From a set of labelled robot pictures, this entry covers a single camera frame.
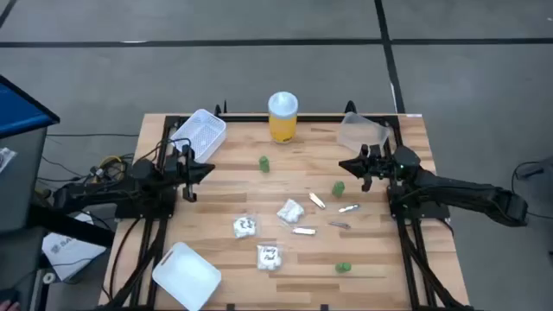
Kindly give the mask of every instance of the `blue monitor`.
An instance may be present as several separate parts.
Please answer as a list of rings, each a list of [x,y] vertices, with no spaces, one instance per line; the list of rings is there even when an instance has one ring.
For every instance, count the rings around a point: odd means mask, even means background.
[[[0,75],[0,138],[59,122],[48,108]]]

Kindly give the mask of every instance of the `cup with yellow liquid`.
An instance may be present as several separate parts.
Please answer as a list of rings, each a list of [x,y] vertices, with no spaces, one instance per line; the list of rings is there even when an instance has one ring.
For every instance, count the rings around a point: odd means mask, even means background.
[[[297,98],[276,92],[269,98],[269,131],[277,143],[288,143],[296,134]]]

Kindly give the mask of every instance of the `gray floor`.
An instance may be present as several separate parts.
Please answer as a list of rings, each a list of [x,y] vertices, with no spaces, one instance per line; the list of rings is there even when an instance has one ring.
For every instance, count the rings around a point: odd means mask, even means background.
[[[392,38],[553,37],[548,0],[384,0]],[[372,1],[18,0],[0,41],[377,38]],[[440,175],[510,186],[519,162],[553,155],[553,46],[393,48],[408,113],[422,113]],[[137,133],[145,112],[264,111],[275,91],[301,111],[394,112],[383,49],[2,48],[0,73],[61,117],[51,133]],[[48,139],[44,155],[86,172],[133,152],[135,138]],[[69,177],[43,163],[40,176]],[[553,215],[553,177],[518,183],[535,213]],[[107,210],[98,211],[108,215]],[[471,303],[488,310],[551,310],[553,222],[495,225],[453,210]],[[92,308],[105,258],[79,285],[53,286],[49,310]]]

